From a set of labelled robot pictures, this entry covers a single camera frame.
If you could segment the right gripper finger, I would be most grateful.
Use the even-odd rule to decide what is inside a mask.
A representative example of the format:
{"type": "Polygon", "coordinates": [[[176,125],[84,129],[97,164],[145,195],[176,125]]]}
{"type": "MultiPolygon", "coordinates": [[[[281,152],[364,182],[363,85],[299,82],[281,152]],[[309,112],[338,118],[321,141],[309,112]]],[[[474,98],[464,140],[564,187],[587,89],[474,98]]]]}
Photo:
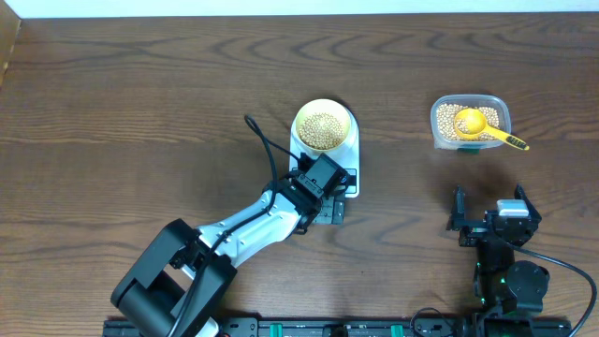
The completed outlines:
{"type": "Polygon", "coordinates": [[[530,202],[530,200],[528,199],[523,187],[521,184],[517,184],[515,191],[514,191],[514,197],[515,199],[519,199],[522,200],[528,211],[529,211],[529,216],[534,220],[534,221],[541,221],[542,220],[542,216],[541,214],[538,212],[538,210],[534,207],[534,205],[530,202]]]}
{"type": "Polygon", "coordinates": [[[454,203],[447,221],[446,229],[460,231],[466,227],[465,217],[465,193],[458,186],[454,191],[454,203]]]}

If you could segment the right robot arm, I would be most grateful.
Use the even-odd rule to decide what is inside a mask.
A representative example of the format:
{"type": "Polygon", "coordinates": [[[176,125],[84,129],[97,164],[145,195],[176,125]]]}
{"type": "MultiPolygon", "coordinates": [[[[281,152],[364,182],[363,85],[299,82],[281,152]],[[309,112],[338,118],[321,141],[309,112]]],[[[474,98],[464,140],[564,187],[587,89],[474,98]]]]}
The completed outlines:
{"type": "Polygon", "coordinates": [[[476,250],[475,295],[499,315],[538,315],[548,292],[548,270],[515,252],[528,242],[542,216],[517,186],[514,197],[500,199],[481,220],[466,218],[465,193],[454,192],[447,228],[459,232],[459,246],[476,250]]]}

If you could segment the yellow measuring scoop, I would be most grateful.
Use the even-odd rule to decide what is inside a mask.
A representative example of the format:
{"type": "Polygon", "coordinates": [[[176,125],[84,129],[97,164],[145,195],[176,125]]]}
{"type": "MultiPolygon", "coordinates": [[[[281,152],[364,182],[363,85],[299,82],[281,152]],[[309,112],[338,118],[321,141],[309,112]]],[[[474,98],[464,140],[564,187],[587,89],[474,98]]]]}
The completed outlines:
{"type": "Polygon", "coordinates": [[[495,139],[522,151],[528,151],[530,146],[524,140],[504,132],[498,128],[492,127],[488,124],[486,117],[480,110],[468,108],[460,111],[456,116],[456,119],[466,119],[468,128],[471,132],[470,135],[459,136],[464,139],[478,139],[482,134],[487,134],[495,139]]]}

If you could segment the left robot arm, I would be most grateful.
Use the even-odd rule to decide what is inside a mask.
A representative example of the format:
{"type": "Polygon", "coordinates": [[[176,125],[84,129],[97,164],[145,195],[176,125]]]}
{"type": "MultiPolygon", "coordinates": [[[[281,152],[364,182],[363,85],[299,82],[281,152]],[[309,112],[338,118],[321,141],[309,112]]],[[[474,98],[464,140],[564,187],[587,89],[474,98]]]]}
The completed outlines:
{"type": "Polygon", "coordinates": [[[113,290],[110,301],[144,336],[214,336],[212,315],[239,266],[306,230],[345,182],[305,175],[269,183],[259,199],[219,222],[167,224],[113,290]]]}

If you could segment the yellow plastic bowl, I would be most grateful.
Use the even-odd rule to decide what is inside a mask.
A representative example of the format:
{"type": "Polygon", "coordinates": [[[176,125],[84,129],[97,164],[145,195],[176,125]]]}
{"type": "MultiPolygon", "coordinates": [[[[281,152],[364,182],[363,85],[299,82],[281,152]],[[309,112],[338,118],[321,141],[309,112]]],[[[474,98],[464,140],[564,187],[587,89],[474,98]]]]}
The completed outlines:
{"type": "MultiPolygon", "coordinates": [[[[315,113],[319,113],[319,112],[325,112],[325,113],[334,115],[344,126],[345,138],[344,138],[343,142],[340,143],[335,148],[332,148],[329,150],[317,150],[317,151],[330,151],[330,150],[340,147],[348,139],[349,129],[350,129],[350,118],[348,115],[348,110],[342,104],[340,104],[334,100],[324,99],[324,98],[316,99],[316,100],[306,103],[303,107],[301,107],[298,114],[296,115],[296,118],[295,118],[297,135],[299,136],[298,131],[300,129],[301,124],[304,122],[304,120],[308,116],[313,115],[315,113]]],[[[309,148],[311,150],[316,150],[316,149],[311,148],[308,145],[306,145],[302,140],[300,140],[300,141],[307,148],[309,148]]]]}

